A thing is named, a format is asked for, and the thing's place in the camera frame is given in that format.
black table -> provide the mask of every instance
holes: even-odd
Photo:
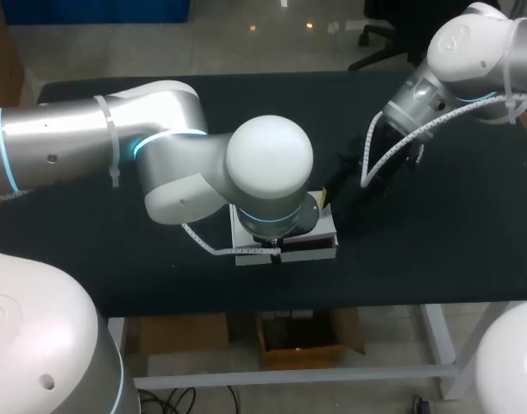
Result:
[[[247,119],[286,116],[315,152],[311,189],[336,168],[336,151],[405,79],[403,72],[184,77],[199,93],[211,133]],[[154,78],[47,85],[41,102],[91,97]],[[71,274],[106,317],[180,312],[330,308],[527,299],[527,136],[471,117],[447,125],[416,172],[388,197],[333,204],[336,260],[235,267],[180,227],[153,223],[134,165],[112,190],[107,172],[0,203],[0,252]],[[194,223],[213,247],[230,244],[229,212]]]

open box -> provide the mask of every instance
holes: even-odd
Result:
[[[258,315],[256,322],[265,369],[335,367],[346,347],[365,354],[357,308],[316,311],[311,318]]]

floor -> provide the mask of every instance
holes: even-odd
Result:
[[[443,311],[458,351],[478,322],[487,304],[445,304]],[[343,367],[392,366],[433,363],[416,306],[360,308],[366,354],[347,350]],[[226,351],[196,351],[153,355],[148,360],[132,353],[126,356],[134,376],[185,375],[194,373],[248,372],[260,369],[255,341],[238,339],[231,330]],[[328,384],[237,386],[243,413],[361,413],[410,414],[411,400],[420,395],[431,402],[434,414],[482,414],[474,391],[455,402],[445,402],[436,379],[403,379]],[[166,398],[168,392],[158,392]],[[198,388],[194,414],[232,414],[234,406],[224,387]],[[179,410],[187,408],[181,403]],[[147,406],[147,414],[158,414]]]
[[[511,2],[501,2],[510,8]],[[55,80],[208,73],[343,71],[382,42],[357,47],[365,24],[362,0],[192,0],[187,24],[12,27],[26,69],[23,101],[35,101]],[[373,70],[409,68],[405,58]],[[484,304],[444,305],[460,347]],[[362,308],[367,355],[347,353],[349,366],[427,363],[430,350],[416,307]],[[226,353],[155,356],[148,373],[201,373],[257,369],[256,350],[233,344]],[[287,386],[242,386],[242,411],[257,414],[405,414],[414,394],[432,401],[436,414],[479,414],[474,392],[442,402],[432,379]],[[198,390],[194,413],[232,413],[227,390]]]

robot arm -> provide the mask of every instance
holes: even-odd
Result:
[[[150,217],[189,223],[224,204],[263,240],[311,231],[306,192],[313,154],[305,132],[279,116],[208,135],[198,94],[161,81],[107,97],[0,109],[0,194],[67,182],[135,161]],[[300,215],[310,215],[304,228]]]
[[[489,5],[473,3],[437,31],[427,60],[388,102],[384,116],[406,136],[456,108],[504,93],[506,74],[512,91],[527,92],[527,20],[509,20]],[[520,103],[516,115],[526,108]],[[474,114],[484,122],[509,121],[504,103]]]
[[[512,21],[491,6],[473,3],[438,30],[427,60],[371,123],[361,187],[386,163],[392,175],[408,156],[394,159],[393,154],[415,154],[413,148],[422,148],[452,117],[471,110],[482,122],[514,122],[527,109],[527,96],[515,101],[513,92],[527,93],[527,20]],[[387,139],[393,145],[371,152],[373,135],[375,141]]]

black office chair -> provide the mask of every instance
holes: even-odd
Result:
[[[407,61],[414,66],[426,57],[428,45],[436,31],[446,22],[460,15],[475,0],[365,0],[365,16],[369,19],[386,20],[393,28],[368,24],[359,36],[359,46],[369,44],[369,34],[387,39],[386,46],[348,68],[350,72],[407,53]],[[497,0],[481,0],[500,9]]]
[[[365,16],[374,20],[388,20],[388,4],[383,0],[366,0],[365,1]],[[348,68],[349,71],[358,71],[359,69],[381,62],[382,60],[390,59],[402,53],[407,53],[406,45],[397,36],[395,28],[384,28],[373,24],[367,24],[359,35],[360,47],[367,47],[370,43],[369,34],[378,35],[386,38],[386,46],[376,53],[373,53],[366,58],[356,61]]]

